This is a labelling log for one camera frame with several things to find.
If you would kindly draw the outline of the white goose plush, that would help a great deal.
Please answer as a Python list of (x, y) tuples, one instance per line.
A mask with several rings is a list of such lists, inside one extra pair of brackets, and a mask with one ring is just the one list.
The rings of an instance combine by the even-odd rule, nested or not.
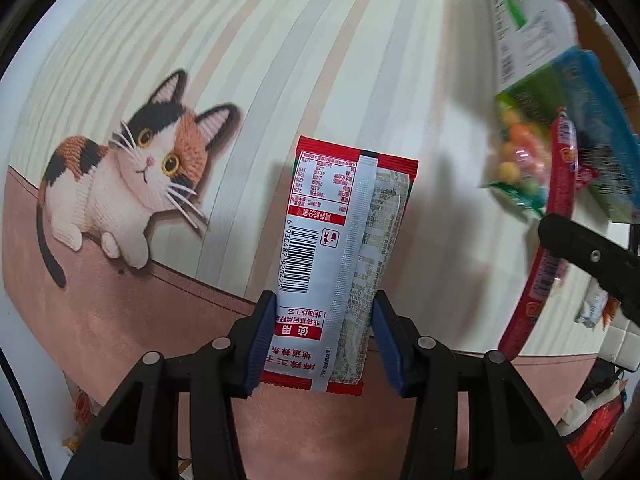
[(595, 411), (620, 396), (627, 382), (627, 379), (616, 379), (610, 388), (587, 401), (574, 399), (555, 426), (559, 435), (566, 437), (577, 431)]

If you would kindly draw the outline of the grey white snack packet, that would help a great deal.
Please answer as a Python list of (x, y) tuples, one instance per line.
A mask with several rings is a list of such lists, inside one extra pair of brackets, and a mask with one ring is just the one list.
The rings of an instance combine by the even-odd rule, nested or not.
[(604, 290), (595, 278), (590, 278), (585, 297), (574, 317), (574, 322), (587, 328), (595, 328), (602, 318), (608, 292)]

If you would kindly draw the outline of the white padded chair right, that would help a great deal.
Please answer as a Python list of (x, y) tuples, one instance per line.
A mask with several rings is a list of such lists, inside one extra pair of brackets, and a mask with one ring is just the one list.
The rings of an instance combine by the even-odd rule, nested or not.
[(622, 312), (608, 326), (599, 358), (628, 372), (636, 372), (640, 363), (640, 330)]

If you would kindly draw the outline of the red sausage stick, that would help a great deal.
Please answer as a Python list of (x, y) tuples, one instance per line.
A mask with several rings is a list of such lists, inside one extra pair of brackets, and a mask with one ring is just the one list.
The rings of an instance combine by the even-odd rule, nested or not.
[(504, 330), (498, 351), (509, 361), (524, 348), (546, 305), (561, 264), (554, 247), (556, 224), (572, 220), (578, 168), (577, 133), (565, 108), (559, 108), (551, 128), (551, 174), (547, 212), (538, 224), (536, 256), (520, 300)]

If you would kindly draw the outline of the colourful candy ball bag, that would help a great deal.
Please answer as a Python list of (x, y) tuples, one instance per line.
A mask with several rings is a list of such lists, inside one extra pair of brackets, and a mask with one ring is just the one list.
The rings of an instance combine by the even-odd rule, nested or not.
[(496, 97), (496, 109), (500, 130), (491, 144), (483, 186), (514, 214), (541, 218), (551, 178), (550, 130), (506, 92)]

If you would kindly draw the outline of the striped cat table mat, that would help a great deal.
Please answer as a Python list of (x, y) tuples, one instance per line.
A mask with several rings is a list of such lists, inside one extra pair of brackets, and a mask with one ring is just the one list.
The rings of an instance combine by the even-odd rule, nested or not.
[[(172, 356), (225, 333), (276, 284), (300, 136), (414, 158), (418, 177), (384, 286), (419, 330), (469, 352), (495, 348), (535, 232), (484, 188), (494, 107), (490, 0), (60, 0), (1, 81), (2, 338), (47, 361), (18, 372), (53, 470), (73, 425), (67, 383), (105, 402), (143, 352)], [(194, 110), (232, 102), (240, 130), (198, 188), (194, 232), (152, 222), (141, 273), (96, 243), (37, 245), (39, 180), (58, 142), (105, 141), (174, 70)]]

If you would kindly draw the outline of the red white packet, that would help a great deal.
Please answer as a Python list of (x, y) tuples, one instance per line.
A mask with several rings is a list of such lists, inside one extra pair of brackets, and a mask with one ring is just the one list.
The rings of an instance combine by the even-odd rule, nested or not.
[(361, 392), (373, 298), (418, 167), (415, 159), (299, 138), (264, 382)]

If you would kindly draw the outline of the cardboard snack box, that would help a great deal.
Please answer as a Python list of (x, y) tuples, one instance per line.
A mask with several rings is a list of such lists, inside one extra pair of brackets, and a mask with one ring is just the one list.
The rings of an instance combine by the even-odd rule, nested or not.
[(498, 94), (550, 130), (565, 108), (577, 133), (578, 167), (597, 170), (589, 186), (613, 222), (639, 221), (639, 138), (597, 55), (578, 44), (562, 0), (491, 0)]

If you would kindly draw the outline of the small red chocolate packet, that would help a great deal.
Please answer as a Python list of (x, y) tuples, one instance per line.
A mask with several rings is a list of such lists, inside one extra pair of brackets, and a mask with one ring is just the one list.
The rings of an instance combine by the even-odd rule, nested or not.
[(579, 166), (576, 172), (575, 190), (580, 191), (583, 188), (588, 188), (597, 179), (598, 175), (597, 170), (591, 167)]

